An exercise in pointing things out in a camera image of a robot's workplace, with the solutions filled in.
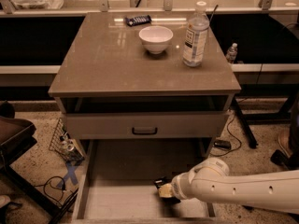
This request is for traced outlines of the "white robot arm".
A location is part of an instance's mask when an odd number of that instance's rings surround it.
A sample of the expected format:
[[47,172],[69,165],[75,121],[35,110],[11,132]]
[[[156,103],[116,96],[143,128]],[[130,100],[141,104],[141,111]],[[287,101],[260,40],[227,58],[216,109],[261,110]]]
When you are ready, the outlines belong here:
[[208,158],[158,188],[161,198],[206,203],[237,203],[249,207],[299,214],[299,171],[258,175],[229,175],[228,165]]

